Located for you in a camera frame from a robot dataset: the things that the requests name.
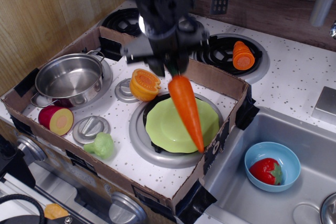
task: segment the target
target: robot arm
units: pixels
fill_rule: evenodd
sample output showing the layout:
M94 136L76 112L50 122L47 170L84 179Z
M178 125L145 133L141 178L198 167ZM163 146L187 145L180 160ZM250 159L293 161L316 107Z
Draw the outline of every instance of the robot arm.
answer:
M153 55L137 56L132 50L125 52L128 63L144 60L158 75L164 76L164 65L172 75L183 73L188 64L188 54L206 45L208 32L189 18L194 0L135 0L143 17L145 34ZM179 27L185 18L190 28Z

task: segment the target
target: green toy plate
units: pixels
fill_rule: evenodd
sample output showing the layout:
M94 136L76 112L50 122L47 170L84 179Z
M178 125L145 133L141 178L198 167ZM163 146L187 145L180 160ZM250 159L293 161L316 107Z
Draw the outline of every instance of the green toy plate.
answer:
M218 114L207 102L196 99L196 103L204 146L208 146L219 130ZM148 113L145 128L151 141L168 152L192 153L197 151L171 98L159 102Z

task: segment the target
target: orange carrot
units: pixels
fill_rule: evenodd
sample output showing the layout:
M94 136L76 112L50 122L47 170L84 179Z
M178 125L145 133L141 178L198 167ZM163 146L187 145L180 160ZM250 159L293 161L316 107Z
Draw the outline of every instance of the orange carrot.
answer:
M191 139L199 152L204 152L203 135L195 95L187 77L173 76L168 84L170 96Z

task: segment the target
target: orange food piece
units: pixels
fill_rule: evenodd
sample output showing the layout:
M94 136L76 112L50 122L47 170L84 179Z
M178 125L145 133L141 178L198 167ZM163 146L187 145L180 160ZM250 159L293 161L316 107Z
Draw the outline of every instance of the orange food piece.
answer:
M131 93L140 101L153 100L159 93L161 81L159 78L144 69L135 69L130 82Z
M233 66L238 70L248 70L255 62L251 50L242 41L235 43L232 60Z
M68 215L68 211L56 203L46 205L46 208L44 210L44 216L49 220L55 220Z

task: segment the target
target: cable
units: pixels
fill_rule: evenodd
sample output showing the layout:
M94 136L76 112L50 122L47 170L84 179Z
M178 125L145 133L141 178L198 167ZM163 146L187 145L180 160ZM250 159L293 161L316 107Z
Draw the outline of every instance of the cable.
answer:
M45 224L46 223L46 218L44 217L44 212L43 209L41 207L41 205L33 198L27 196L27 195L23 195L23 194L11 194L11 195L6 195L4 197L0 198L0 204L10 201L10 200L14 200L14 199L21 199L21 200L25 200L27 202L32 203L37 210L40 213L40 220L39 220L39 224Z

